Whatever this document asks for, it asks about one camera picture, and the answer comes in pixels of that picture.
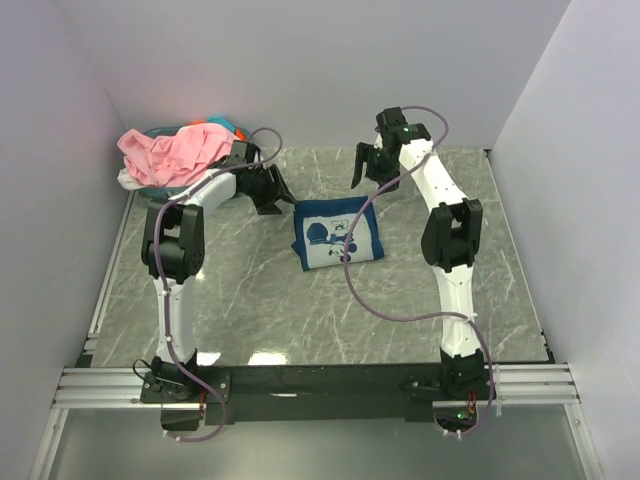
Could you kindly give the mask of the dark blue t shirt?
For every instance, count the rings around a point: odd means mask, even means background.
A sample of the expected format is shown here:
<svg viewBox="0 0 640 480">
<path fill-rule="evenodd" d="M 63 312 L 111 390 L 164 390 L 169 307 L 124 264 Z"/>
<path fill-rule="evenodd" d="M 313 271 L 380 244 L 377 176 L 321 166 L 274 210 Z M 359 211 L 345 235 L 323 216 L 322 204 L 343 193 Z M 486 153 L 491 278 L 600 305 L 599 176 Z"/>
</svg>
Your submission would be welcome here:
<svg viewBox="0 0 640 480">
<path fill-rule="evenodd" d="M 367 196 L 299 201 L 293 212 L 295 240 L 291 245 L 303 271 L 382 259 L 376 213 L 369 204 L 355 226 L 349 246 L 347 234 Z"/>
</svg>

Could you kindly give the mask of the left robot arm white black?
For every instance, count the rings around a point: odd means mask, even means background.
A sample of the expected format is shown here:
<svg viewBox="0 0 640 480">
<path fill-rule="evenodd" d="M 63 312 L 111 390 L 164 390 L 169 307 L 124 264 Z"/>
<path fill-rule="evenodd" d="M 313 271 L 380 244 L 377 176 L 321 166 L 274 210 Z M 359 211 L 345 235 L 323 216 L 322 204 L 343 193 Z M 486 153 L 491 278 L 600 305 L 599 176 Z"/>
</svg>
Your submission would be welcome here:
<svg viewBox="0 0 640 480">
<path fill-rule="evenodd" d="M 280 215 L 278 204 L 296 199 L 277 166 L 261 158 L 260 148 L 236 140 L 191 186 L 147 209 L 141 260 L 156 291 L 159 340 L 150 363 L 148 388 L 179 402 L 204 389 L 198 376 L 191 297 L 205 256 L 205 215 L 244 195 L 260 216 Z"/>
</svg>

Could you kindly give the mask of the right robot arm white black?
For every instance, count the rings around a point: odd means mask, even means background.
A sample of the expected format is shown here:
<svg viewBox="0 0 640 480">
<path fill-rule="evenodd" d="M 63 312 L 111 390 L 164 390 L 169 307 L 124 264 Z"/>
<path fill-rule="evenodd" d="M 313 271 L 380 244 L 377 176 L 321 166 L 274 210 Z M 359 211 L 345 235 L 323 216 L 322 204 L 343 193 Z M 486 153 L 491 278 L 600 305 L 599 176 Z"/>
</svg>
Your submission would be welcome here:
<svg viewBox="0 0 640 480">
<path fill-rule="evenodd" d="M 440 366 L 435 388 L 452 399 L 486 382 L 488 348 L 477 331 L 472 278 L 479 252 L 483 206 L 468 197 L 440 161 L 427 128 L 406 120 L 404 108 L 386 108 L 376 117 L 374 143 L 356 147 L 351 184 L 367 178 L 382 195 L 405 178 L 413 180 L 427 207 L 421 252 L 438 286 L 442 320 Z"/>
</svg>

